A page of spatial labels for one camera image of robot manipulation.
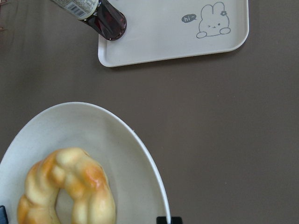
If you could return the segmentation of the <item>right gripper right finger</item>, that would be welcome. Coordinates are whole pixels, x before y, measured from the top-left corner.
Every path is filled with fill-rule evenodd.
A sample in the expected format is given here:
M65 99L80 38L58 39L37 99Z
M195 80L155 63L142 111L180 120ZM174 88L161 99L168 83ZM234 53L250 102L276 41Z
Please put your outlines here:
M171 224L182 224L182 217L171 217Z

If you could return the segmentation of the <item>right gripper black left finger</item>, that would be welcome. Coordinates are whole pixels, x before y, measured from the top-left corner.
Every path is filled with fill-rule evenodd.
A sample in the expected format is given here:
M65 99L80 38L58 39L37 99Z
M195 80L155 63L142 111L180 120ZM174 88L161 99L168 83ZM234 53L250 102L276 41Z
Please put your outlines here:
M166 217L157 217L156 224L168 224Z

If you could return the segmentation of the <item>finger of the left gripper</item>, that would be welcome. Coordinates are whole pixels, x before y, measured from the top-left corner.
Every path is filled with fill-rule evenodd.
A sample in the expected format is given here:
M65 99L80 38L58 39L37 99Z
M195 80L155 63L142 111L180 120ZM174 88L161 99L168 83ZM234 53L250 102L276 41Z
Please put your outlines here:
M0 206L0 224L8 224L8 217L4 205Z

